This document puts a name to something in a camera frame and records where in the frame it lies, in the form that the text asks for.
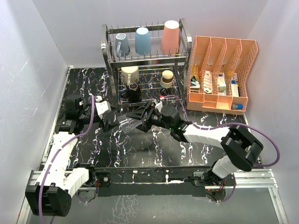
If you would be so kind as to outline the clear plastic cup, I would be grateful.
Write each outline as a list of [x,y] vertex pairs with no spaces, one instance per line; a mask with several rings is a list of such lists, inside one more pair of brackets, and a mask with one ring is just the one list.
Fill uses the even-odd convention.
[[121,115],[117,117],[117,120],[119,122],[119,126],[121,127],[124,133],[130,132],[131,130],[142,124],[141,120],[129,118],[126,115]]

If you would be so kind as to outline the black cup cream interior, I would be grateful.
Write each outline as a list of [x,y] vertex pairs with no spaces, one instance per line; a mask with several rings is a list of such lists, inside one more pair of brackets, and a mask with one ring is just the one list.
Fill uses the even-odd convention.
[[127,89],[121,94],[123,99],[129,103],[138,103],[141,101],[141,89],[137,83],[130,83]]

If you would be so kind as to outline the cream and brown steel cup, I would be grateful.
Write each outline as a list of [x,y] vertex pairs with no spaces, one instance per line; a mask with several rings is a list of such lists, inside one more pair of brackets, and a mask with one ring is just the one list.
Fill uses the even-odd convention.
[[172,84],[173,84],[173,77],[174,77],[174,74],[171,70],[164,70],[162,72],[160,85],[166,89],[171,88]]

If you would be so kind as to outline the cream floral mug green inside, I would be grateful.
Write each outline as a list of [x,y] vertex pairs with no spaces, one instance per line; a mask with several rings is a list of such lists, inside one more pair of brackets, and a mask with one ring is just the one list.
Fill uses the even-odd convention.
[[139,82],[139,67],[129,66],[121,67],[122,81],[125,85]]

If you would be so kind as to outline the pink plastic cup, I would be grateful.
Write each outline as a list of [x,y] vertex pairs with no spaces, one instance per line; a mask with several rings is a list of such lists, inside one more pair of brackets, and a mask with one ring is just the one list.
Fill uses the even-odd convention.
[[179,49],[179,23],[174,20],[166,21],[164,24],[161,52],[166,55],[174,55]]

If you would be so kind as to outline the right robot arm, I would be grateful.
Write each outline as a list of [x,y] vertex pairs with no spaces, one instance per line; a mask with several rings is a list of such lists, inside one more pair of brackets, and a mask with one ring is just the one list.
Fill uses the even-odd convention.
[[231,123],[229,127],[206,128],[183,120],[173,105],[147,102],[126,117],[139,121],[137,129],[147,132],[152,126],[170,131],[171,136],[186,143],[202,143],[222,148],[225,156],[215,161],[208,171],[190,177],[193,183],[219,185],[237,170],[250,172],[263,150],[262,143],[243,125]]

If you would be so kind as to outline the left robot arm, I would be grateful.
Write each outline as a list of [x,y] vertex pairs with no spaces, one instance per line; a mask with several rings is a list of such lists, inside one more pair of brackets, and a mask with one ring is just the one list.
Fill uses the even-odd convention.
[[104,121],[103,116],[112,111],[110,103],[101,96],[91,96],[85,104],[79,95],[67,96],[64,113],[57,120],[53,143],[41,174],[34,183],[29,183],[25,197],[34,215],[65,217],[71,208],[71,199],[82,185],[96,183],[96,174],[91,164],[78,164],[66,175],[68,161],[79,138],[87,135],[94,123],[104,132],[116,123]]

